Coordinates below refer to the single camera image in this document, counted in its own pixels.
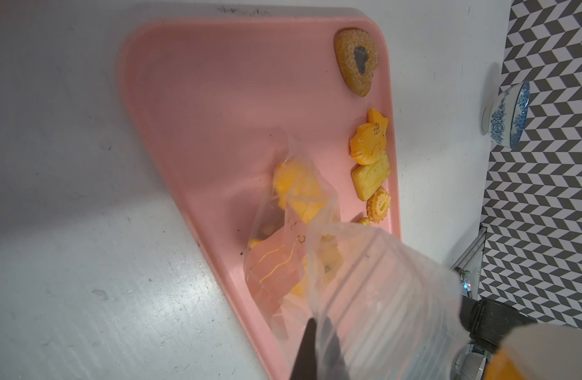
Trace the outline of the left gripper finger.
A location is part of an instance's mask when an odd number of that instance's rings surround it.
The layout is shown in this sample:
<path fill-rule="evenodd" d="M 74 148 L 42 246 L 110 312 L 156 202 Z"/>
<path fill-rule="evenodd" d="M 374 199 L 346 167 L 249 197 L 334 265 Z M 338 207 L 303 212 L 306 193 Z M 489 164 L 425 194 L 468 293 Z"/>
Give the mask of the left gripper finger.
<path fill-rule="evenodd" d="M 316 350 L 316 338 L 332 336 L 323 354 Z M 341 351 L 340 340 L 330 318 L 322 323 L 314 318 L 308 320 L 298 349 L 290 379 L 318 379 L 319 370 L 326 370 L 324 379 L 349 379 L 348 370 Z"/>

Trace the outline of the clear resealable bag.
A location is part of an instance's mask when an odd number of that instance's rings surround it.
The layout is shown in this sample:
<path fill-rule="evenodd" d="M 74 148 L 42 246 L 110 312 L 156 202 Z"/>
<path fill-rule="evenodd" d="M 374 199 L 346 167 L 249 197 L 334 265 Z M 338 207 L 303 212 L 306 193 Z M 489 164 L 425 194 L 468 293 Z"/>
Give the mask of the clear resealable bag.
<path fill-rule="evenodd" d="M 459 276 L 379 227 L 344 222 L 337 191 L 290 136 L 243 270 L 292 369 L 311 318 L 332 321 L 349 379 L 449 379 L 468 343 Z"/>

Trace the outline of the metal tongs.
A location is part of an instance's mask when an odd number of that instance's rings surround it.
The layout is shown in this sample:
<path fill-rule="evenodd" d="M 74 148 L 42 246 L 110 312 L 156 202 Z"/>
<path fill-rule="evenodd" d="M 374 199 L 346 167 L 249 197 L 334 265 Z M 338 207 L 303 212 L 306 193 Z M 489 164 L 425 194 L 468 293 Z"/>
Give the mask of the metal tongs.
<path fill-rule="evenodd" d="M 533 324 L 513 329 L 485 370 L 485 379 L 582 379 L 582 330 Z"/>

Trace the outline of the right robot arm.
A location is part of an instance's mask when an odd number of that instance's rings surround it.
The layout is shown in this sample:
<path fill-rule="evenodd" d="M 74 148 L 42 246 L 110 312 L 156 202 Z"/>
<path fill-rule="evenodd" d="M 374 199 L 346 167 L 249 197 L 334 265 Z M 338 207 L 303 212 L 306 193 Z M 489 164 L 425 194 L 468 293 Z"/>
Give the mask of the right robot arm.
<path fill-rule="evenodd" d="M 502 340 L 517 327 L 535 324 L 536 319 L 503 302 L 464 296 L 460 323 L 468 332 L 470 342 L 457 355 L 451 378 L 484 379 Z"/>

